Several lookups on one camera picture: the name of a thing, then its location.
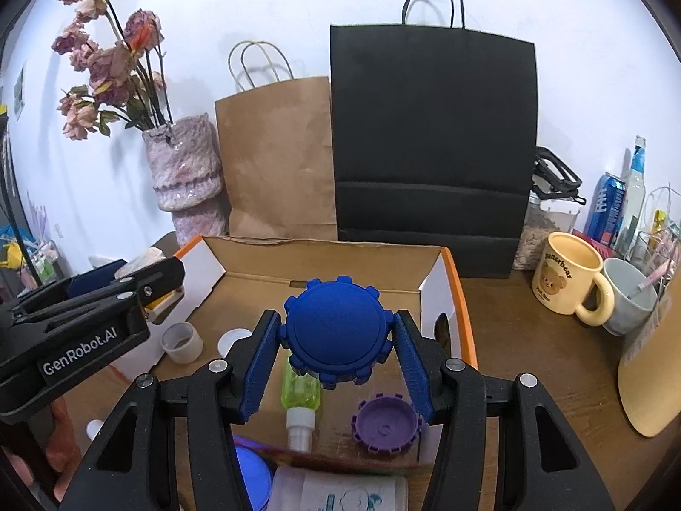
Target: bear print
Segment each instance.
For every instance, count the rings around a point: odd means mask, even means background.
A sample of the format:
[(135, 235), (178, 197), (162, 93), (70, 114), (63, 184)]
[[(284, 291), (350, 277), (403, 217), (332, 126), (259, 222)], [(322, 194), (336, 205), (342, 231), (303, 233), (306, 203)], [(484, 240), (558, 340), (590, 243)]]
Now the bear print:
[(561, 291), (565, 286), (567, 286), (567, 278), (562, 274), (557, 273), (553, 267), (550, 267), (548, 263), (544, 263), (541, 267), (541, 278), (539, 280), (542, 290), (544, 290), (547, 295), (555, 296), (559, 291)]

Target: pink vase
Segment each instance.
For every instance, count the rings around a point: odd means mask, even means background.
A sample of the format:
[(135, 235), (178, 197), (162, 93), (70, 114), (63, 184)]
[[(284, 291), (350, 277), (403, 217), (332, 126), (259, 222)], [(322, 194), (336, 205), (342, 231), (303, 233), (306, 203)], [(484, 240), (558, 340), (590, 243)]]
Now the pink vase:
[(227, 222), (215, 200), (223, 188), (222, 167), (208, 115), (144, 131), (142, 138), (159, 209), (171, 212), (178, 243), (197, 234), (226, 233)]

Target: blue can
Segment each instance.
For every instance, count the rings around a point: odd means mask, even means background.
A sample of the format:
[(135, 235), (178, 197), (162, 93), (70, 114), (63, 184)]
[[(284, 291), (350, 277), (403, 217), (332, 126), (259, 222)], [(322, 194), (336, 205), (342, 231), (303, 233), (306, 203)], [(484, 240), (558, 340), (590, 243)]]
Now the blue can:
[(591, 205), (585, 231), (589, 238), (605, 246), (610, 245), (620, 219), (625, 188), (624, 181), (610, 173), (604, 174), (598, 181), (596, 198)]

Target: brown paper bag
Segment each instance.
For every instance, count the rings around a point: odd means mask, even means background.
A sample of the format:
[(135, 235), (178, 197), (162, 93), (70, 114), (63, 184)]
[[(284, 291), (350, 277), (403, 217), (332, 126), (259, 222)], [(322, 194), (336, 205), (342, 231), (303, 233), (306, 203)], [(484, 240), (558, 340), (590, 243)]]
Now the brown paper bag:
[[(337, 240), (326, 77), (294, 79), (286, 57), (267, 42), (246, 40), (241, 52), (246, 90), (215, 102), (220, 153), (232, 213), (229, 234), (242, 238)], [(280, 81), (263, 45), (284, 59), (290, 80)], [(251, 46), (267, 57), (277, 81), (255, 87), (244, 64)]]

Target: green plastic bottle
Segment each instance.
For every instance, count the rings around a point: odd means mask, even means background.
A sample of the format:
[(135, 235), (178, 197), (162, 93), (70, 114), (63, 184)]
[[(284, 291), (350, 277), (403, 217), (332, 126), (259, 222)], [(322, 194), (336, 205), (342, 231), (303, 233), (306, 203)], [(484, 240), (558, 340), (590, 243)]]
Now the green plastic bottle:
[(318, 379), (310, 375), (296, 375), (289, 363), (290, 356), (291, 352), (288, 351), (281, 383), (281, 404), (286, 409), (289, 449), (309, 453), (312, 433), (315, 431), (315, 412), (321, 403), (321, 385)]

